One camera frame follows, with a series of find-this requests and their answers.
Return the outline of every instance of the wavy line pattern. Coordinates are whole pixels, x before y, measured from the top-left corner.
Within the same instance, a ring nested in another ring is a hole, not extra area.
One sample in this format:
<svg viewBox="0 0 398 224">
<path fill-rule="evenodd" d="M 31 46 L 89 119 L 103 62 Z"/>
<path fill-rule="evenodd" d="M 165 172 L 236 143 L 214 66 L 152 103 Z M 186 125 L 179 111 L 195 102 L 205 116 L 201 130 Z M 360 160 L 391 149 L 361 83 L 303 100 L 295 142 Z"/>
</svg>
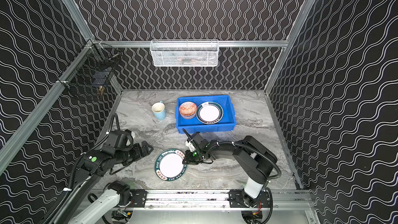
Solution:
<svg viewBox="0 0 398 224">
<path fill-rule="evenodd" d="M 0 148 L 85 44 L 61 0 L 0 0 Z"/>
<path fill-rule="evenodd" d="M 98 40 L 286 40 L 304 0 L 75 0 Z"/>
<path fill-rule="evenodd" d="M 270 94 L 324 224 L 398 221 L 398 0 L 316 0 Z"/>
<path fill-rule="evenodd" d="M 281 48 L 221 48 L 216 67 L 155 67 L 147 48 L 122 51 L 115 74 L 124 89 L 262 90 Z"/>
<path fill-rule="evenodd" d="M 92 147 L 116 100 L 109 87 L 104 100 L 81 102 L 67 90 L 0 177 L 0 224 L 38 223 L 52 207 L 73 162 Z"/>
</svg>

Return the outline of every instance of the white mesh basket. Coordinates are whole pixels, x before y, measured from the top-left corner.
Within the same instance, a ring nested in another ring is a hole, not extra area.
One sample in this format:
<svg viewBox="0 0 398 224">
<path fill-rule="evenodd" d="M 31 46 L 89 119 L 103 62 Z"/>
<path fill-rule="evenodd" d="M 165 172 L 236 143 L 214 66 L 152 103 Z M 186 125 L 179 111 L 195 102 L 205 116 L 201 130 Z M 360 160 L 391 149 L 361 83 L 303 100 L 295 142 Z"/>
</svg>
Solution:
<svg viewBox="0 0 398 224">
<path fill-rule="evenodd" d="M 218 40 L 152 40 L 150 53 L 157 67 L 215 67 Z"/>
</svg>

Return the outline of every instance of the black mounting plate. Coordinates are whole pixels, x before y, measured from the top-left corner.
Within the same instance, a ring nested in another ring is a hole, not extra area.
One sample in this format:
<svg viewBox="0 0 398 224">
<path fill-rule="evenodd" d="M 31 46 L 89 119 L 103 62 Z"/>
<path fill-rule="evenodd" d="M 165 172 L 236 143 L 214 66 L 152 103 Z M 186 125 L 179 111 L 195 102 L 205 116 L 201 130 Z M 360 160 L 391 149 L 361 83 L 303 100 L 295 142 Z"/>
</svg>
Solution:
<svg viewBox="0 0 398 224">
<path fill-rule="evenodd" d="M 260 200 L 262 208 L 269 208 L 271 202 L 269 200 L 269 194 L 267 191 L 260 191 L 257 196 L 257 200 Z M 230 190 L 229 191 L 229 207 L 231 208 L 246 208 L 247 206 L 243 202 L 242 190 Z"/>
<path fill-rule="evenodd" d="M 147 191 L 142 189 L 132 189 L 131 199 L 134 200 L 129 208 L 143 208 L 145 207 L 145 202 L 147 201 Z"/>
</svg>

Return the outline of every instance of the green-rimmed plate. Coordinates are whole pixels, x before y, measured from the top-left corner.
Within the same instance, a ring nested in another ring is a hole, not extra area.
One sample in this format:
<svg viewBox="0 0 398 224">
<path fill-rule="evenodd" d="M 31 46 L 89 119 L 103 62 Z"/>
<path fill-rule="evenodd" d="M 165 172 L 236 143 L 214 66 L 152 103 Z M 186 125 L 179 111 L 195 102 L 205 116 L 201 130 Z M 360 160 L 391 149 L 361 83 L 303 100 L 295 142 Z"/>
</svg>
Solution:
<svg viewBox="0 0 398 224">
<path fill-rule="evenodd" d="M 215 124 L 223 115 L 222 107 L 216 102 L 204 102 L 196 110 L 196 117 L 204 124 Z"/>
<path fill-rule="evenodd" d="M 186 164 L 182 164 L 185 154 L 177 149 L 163 151 L 155 163 L 155 172 L 158 177 L 165 181 L 174 181 L 180 178 L 187 169 Z"/>
</svg>

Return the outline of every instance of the black wire basket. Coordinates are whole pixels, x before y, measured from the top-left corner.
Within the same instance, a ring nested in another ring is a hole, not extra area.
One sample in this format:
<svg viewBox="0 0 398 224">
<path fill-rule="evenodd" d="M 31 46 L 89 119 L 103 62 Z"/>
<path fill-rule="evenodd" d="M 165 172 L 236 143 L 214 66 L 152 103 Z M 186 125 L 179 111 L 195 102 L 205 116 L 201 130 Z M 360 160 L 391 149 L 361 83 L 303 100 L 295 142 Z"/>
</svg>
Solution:
<svg viewBox="0 0 398 224">
<path fill-rule="evenodd" d="M 69 94 L 82 101 L 103 100 L 122 52 L 106 44 L 95 44 L 66 81 Z"/>
</svg>

